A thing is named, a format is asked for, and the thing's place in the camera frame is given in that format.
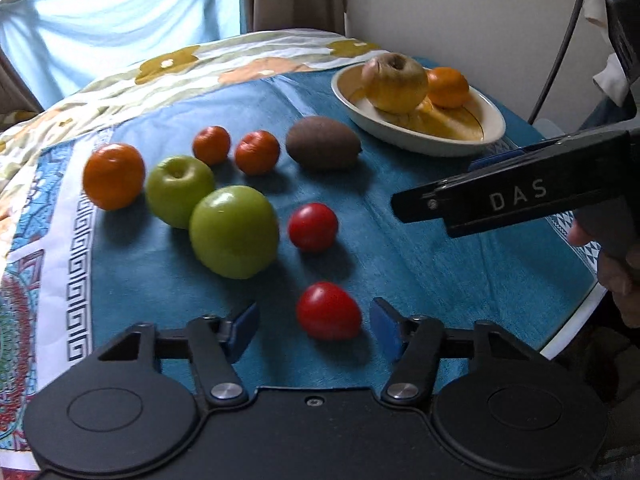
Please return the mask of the person's right hand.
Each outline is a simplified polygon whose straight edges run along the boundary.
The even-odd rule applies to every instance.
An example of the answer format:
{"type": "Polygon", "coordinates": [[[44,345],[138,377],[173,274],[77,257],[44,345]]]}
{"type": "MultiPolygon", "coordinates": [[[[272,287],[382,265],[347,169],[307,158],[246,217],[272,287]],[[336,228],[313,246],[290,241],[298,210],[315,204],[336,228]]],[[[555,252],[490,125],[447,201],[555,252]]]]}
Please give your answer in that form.
{"type": "Polygon", "coordinates": [[[620,310],[623,322],[639,327],[639,235],[631,216],[620,207],[597,206],[575,212],[568,242],[600,245],[598,282],[606,288],[620,310]]]}

